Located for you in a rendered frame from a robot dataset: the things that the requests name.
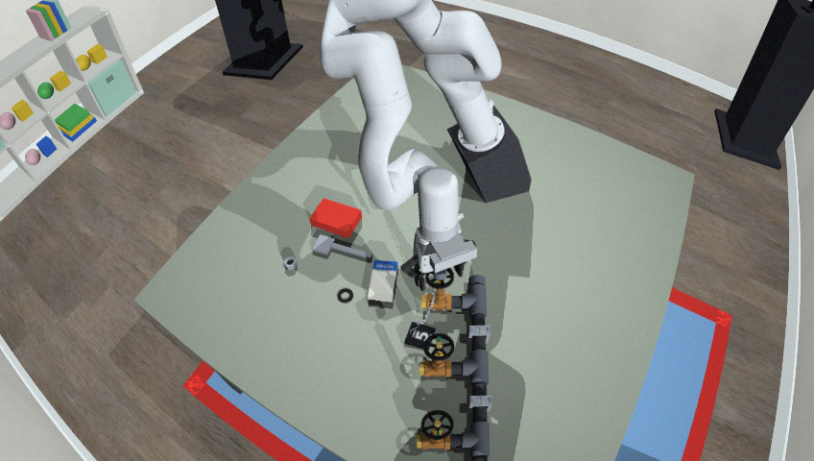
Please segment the red block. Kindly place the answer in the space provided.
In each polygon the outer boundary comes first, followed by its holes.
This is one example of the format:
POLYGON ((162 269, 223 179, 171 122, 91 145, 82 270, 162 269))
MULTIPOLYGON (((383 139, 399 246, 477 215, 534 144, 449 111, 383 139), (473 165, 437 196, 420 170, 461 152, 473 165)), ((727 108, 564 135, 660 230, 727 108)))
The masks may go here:
POLYGON ((361 218, 361 209, 323 198, 309 219, 313 227, 350 238, 361 218))

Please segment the bag of cable ties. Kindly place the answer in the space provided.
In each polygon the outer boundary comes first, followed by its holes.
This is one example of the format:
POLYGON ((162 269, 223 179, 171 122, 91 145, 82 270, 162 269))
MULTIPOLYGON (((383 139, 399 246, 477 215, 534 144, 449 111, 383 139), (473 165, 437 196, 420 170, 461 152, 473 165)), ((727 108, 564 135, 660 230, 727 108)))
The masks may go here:
POLYGON ((393 302, 397 266, 396 261, 374 261, 368 295, 369 301, 393 302))

